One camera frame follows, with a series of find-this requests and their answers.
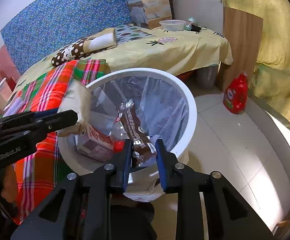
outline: small bottle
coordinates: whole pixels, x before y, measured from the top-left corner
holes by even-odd
[[[195,20],[194,20],[193,17],[190,17],[187,20],[186,25],[184,26],[184,30],[191,31],[192,30],[192,24],[195,24]]]
[[[116,118],[114,124],[112,125],[111,139],[114,142],[114,153],[121,152],[125,144],[125,139],[129,139],[119,116]]]

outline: blue gripper pad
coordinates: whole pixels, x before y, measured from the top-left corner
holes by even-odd
[[[166,150],[165,150],[163,140],[158,139],[155,143],[155,147],[157,150],[156,160],[157,160],[159,179],[160,179],[160,183],[161,183],[161,186],[163,188],[163,191],[165,192],[167,189],[167,185],[168,185],[167,180],[168,180],[169,174],[167,174],[167,170],[165,167]]]
[[[124,151],[127,151],[126,159],[125,159],[125,166],[123,171],[123,192],[126,192],[126,188],[128,186],[128,178],[129,178],[129,172],[130,172],[130,162],[131,162],[131,155],[133,151],[133,147],[131,144],[131,140],[125,140],[125,145],[123,148]]]
[[[53,109],[41,111],[41,112],[35,112],[34,118],[35,119],[44,118],[45,116],[48,116],[51,114],[57,114],[57,112],[58,112],[58,108],[53,108]]]

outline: red bottle cap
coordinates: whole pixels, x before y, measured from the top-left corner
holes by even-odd
[[[125,141],[117,141],[114,142],[114,149],[112,150],[114,153],[119,153],[124,148]]]

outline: wooden board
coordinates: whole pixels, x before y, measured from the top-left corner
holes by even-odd
[[[237,9],[224,7],[223,35],[229,41],[233,63],[221,63],[216,86],[225,91],[234,78],[245,71],[248,80],[252,77],[261,43],[263,19]]]

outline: trash bin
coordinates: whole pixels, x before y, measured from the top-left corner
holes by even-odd
[[[139,118],[149,135],[160,135],[167,151],[174,153],[179,162],[188,162],[187,147],[195,131],[197,109],[192,93],[177,77],[157,69],[131,68],[107,74],[86,87],[93,97],[89,122],[95,128],[109,134],[116,108],[133,99],[142,109]],[[64,161],[79,175],[104,165],[78,154],[74,135],[59,137],[58,146]],[[125,195],[144,202],[157,199],[163,194],[158,178],[156,164],[130,173]]]

